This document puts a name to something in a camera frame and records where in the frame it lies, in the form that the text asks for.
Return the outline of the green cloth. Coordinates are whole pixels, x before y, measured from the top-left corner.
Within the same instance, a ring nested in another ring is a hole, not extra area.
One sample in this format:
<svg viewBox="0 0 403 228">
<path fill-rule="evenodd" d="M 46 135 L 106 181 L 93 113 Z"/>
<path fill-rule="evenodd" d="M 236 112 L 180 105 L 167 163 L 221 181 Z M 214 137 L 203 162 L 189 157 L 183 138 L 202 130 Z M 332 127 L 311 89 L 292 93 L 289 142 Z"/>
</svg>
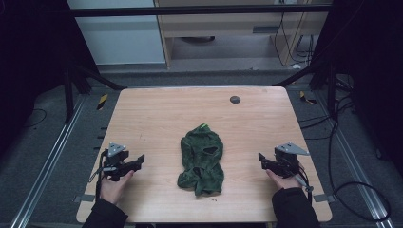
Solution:
<svg viewBox="0 0 403 228">
<path fill-rule="evenodd" d="M 192 188 L 197 197 L 220 193 L 224 181 L 220 136 L 202 123 L 181 139 L 181 152 L 183 172 L 178 176 L 177 185 Z"/>
</svg>

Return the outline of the metal floor rail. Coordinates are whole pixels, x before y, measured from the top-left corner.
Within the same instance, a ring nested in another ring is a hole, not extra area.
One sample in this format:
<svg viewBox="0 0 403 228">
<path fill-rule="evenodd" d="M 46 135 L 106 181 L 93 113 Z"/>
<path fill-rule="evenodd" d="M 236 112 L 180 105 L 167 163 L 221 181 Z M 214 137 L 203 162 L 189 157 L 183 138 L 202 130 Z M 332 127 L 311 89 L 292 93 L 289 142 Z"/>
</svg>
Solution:
<svg viewBox="0 0 403 228">
<path fill-rule="evenodd" d="M 347 139 L 338 124 L 339 109 L 336 107 L 336 119 L 332 119 L 327 111 L 325 96 L 320 92 L 315 93 L 317 102 L 324 114 L 327 116 L 326 122 L 331 127 L 331 133 L 328 142 L 328 177 L 332 188 L 332 195 L 335 197 L 346 210 L 355 215 L 359 219 L 372 222 L 377 228 L 395 228 L 391 219 L 392 206 L 389 201 L 381 194 L 381 192 L 372 186 L 368 176 L 365 174 L 362 166 L 359 164 L 356 156 L 353 154 L 351 146 L 348 144 Z M 339 185 L 334 184 L 334 171 L 332 169 L 332 149 L 333 144 L 336 144 L 338 151 L 343 157 L 348 170 L 352 176 L 352 180 L 348 180 Z M 354 210 L 345 199 L 340 197 L 340 191 L 346 190 L 348 187 L 355 187 L 359 196 L 365 202 L 369 210 L 369 216 L 362 215 Z"/>
<path fill-rule="evenodd" d="M 86 96 L 79 95 L 77 98 L 77 103 L 73 107 L 73 113 L 70 120 L 63 125 L 63 128 L 58 135 L 58 138 L 55 141 L 54 145 L 52 146 L 48 157 L 41 168 L 41 171 L 39 172 L 34 184 L 32 185 L 28 195 L 26 196 L 26 199 L 24 200 L 24 203 L 10 223 L 10 228 L 27 227 L 29 219 L 39 199 L 42 197 L 42 194 L 48 184 L 48 180 L 53 173 L 53 170 L 57 162 L 59 161 L 61 154 L 64 151 L 69 136 L 82 113 L 85 102 Z"/>
</svg>

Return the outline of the dark curtain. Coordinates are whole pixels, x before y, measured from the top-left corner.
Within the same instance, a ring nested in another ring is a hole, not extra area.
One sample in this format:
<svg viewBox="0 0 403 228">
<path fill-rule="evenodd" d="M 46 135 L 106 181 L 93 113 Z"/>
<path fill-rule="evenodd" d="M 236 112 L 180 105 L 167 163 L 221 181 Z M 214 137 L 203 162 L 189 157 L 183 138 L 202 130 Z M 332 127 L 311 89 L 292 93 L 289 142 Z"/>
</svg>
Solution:
<svg viewBox="0 0 403 228">
<path fill-rule="evenodd" d="M 55 14 L 69 9 L 67 0 L 0 0 L 0 159 L 66 67 L 98 70 L 76 20 Z"/>
<path fill-rule="evenodd" d="M 354 79 L 354 97 L 403 177 L 403 0 L 333 0 L 314 54 Z"/>
</svg>

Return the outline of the light wooden desk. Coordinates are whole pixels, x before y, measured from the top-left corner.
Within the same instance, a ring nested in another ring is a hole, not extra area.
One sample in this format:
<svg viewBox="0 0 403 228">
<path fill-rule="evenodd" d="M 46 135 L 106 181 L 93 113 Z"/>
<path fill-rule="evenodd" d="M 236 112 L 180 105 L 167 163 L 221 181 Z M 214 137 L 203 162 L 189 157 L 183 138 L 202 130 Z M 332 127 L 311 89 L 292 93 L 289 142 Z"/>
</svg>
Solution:
<svg viewBox="0 0 403 228">
<path fill-rule="evenodd" d="M 332 0 L 153 0 L 157 7 L 330 4 Z M 207 37 L 224 35 L 268 35 L 279 60 L 289 65 L 297 58 L 297 42 L 304 35 L 319 35 L 328 13 L 278 12 L 196 15 L 160 15 L 162 37 Z"/>
</svg>

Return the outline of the grey table bracket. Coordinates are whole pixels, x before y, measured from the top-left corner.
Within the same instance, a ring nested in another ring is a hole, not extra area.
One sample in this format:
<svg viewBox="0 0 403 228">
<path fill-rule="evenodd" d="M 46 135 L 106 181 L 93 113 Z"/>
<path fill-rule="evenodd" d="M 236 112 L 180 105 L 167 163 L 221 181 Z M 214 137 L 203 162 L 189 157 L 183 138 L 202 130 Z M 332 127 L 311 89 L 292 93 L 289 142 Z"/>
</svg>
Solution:
<svg viewBox="0 0 403 228">
<path fill-rule="evenodd" d="M 313 195 L 313 199 L 315 202 L 328 202 L 328 203 L 333 203 L 336 201 L 335 197 L 333 195 L 326 195 L 326 194 L 321 194 L 321 195 Z"/>
<path fill-rule="evenodd" d="M 75 196 L 73 198 L 73 202 L 75 202 L 75 203 L 80 203 L 82 201 L 93 202 L 94 200 L 95 200 L 95 196 L 94 195 L 88 195 L 88 194 L 83 194 L 81 196 Z"/>
</svg>

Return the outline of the person's right hand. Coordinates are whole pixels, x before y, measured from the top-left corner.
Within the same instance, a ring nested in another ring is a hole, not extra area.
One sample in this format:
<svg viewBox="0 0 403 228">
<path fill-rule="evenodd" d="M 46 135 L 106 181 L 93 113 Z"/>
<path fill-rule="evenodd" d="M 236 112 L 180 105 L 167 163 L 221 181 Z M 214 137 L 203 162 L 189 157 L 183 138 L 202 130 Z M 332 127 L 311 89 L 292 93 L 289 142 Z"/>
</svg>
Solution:
<svg viewBox="0 0 403 228">
<path fill-rule="evenodd" d="M 266 170 L 266 174 L 275 183 L 278 190 L 302 187 L 301 183 L 295 177 L 289 177 L 289 178 L 285 179 L 285 178 L 275 174 L 270 169 Z"/>
</svg>

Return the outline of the person's left hand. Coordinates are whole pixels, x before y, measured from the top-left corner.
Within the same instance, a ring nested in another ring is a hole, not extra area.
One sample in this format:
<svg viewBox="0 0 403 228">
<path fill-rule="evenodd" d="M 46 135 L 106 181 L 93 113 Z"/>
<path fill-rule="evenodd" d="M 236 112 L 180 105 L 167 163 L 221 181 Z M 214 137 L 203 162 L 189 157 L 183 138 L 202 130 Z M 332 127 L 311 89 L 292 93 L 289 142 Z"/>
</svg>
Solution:
<svg viewBox="0 0 403 228">
<path fill-rule="evenodd" d="M 103 178 L 101 181 L 100 198 L 116 205 L 124 192 L 125 186 L 132 179 L 133 171 L 129 171 L 118 181 Z"/>
</svg>

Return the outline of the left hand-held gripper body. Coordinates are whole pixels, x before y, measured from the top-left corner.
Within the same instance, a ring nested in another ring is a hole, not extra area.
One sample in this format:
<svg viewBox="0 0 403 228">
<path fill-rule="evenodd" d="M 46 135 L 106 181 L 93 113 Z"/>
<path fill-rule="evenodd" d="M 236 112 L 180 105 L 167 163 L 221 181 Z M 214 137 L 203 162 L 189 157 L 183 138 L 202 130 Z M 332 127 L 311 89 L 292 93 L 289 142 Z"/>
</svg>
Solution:
<svg viewBox="0 0 403 228">
<path fill-rule="evenodd" d="M 111 142 L 103 152 L 102 171 L 105 176 L 108 176 L 111 181 L 118 181 L 121 177 L 125 176 L 131 171 L 129 163 L 125 163 L 129 152 L 125 150 L 124 145 Z"/>
</svg>

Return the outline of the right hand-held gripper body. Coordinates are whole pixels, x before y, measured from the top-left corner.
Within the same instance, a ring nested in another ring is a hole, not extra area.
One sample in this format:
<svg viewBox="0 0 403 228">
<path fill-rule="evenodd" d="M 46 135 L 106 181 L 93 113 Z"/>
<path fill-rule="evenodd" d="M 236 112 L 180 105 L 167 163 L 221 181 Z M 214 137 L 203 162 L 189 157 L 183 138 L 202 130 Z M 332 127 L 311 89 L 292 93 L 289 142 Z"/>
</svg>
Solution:
<svg viewBox="0 0 403 228">
<path fill-rule="evenodd" d="M 271 170 L 278 176 L 289 178 L 299 172 L 298 155 L 310 156 L 310 152 L 288 142 L 275 147 L 275 161 Z"/>
</svg>

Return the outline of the white cabinet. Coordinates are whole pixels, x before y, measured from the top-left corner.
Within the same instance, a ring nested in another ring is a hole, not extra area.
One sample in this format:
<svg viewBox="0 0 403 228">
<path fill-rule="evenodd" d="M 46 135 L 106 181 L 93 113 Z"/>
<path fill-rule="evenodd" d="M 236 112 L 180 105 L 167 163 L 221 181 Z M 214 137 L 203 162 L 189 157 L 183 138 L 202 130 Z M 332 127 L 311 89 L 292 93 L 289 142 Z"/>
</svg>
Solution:
<svg viewBox="0 0 403 228">
<path fill-rule="evenodd" d="M 153 0 L 67 0 L 72 10 L 147 8 Z M 98 66 L 164 64 L 157 17 L 77 17 L 86 44 Z"/>
</svg>

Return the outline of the black metal stand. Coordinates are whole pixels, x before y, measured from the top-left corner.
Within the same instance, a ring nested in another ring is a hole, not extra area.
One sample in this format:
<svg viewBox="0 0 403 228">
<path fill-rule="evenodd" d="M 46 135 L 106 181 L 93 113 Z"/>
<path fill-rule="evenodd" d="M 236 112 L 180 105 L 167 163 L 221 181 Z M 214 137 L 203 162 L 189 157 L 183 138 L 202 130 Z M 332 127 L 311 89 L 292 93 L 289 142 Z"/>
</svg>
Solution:
<svg viewBox="0 0 403 228">
<path fill-rule="evenodd" d="M 108 79 L 104 78 L 99 72 L 90 70 L 84 66 L 69 65 L 64 71 L 64 88 L 65 88 L 65 102 L 66 102 L 66 119 L 65 123 L 68 124 L 73 117 L 74 102 L 72 94 L 72 86 L 76 86 L 80 94 L 88 94 L 91 91 L 91 86 L 87 81 L 87 77 L 96 80 L 97 82 L 113 89 L 123 90 L 125 86 L 117 85 Z"/>
<path fill-rule="evenodd" d="M 286 87 L 292 82 L 312 74 L 313 78 L 309 87 L 313 90 L 320 89 L 327 84 L 327 111 L 332 119 L 336 119 L 336 66 L 331 61 L 315 60 L 306 68 L 298 71 L 291 77 L 274 84 L 274 86 Z"/>
</svg>

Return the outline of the black yellow striped marker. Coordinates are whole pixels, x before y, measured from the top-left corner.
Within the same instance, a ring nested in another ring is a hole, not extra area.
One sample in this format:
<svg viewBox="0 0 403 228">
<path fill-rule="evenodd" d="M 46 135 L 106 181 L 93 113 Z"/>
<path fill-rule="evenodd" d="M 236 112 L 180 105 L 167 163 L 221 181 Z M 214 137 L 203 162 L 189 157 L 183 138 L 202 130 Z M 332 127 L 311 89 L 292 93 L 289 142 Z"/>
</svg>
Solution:
<svg viewBox="0 0 403 228">
<path fill-rule="evenodd" d="M 108 97 L 108 94 L 103 94 L 103 95 L 101 96 L 100 101 L 99 101 L 99 103 L 97 104 L 96 110 L 101 110 L 101 109 L 103 109 L 103 107 L 104 107 L 104 105 L 105 105 L 105 103 L 106 103 L 107 97 Z"/>
<path fill-rule="evenodd" d="M 299 92 L 299 98 L 300 98 L 301 101 L 303 101 L 305 103 L 308 103 L 308 104 L 311 104 L 311 105 L 317 104 L 317 101 L 315 99 L 308 99 L 306 97 L 306 94 L 303 91 Z"/>
</svg>

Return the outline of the black horizontal frame bar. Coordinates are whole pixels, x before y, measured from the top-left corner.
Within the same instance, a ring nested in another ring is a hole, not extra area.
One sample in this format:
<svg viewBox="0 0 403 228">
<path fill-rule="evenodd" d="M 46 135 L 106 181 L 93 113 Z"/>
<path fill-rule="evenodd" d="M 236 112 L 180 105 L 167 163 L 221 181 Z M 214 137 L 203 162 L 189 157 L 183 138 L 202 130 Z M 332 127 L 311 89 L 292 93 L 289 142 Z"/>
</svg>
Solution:
<svg viewBox="0 0 403 228">
<path fill-rule="evenodd" d="M 183 14 L 196 15 L 231 13 L 324 12 L 330 11 L 333 7 L 334 6 L 332 4 L 180 6 L 118 9 L 69 9 L 66 11 L 66 14 L 74 17 L 99 17 Z"/>
</svg>

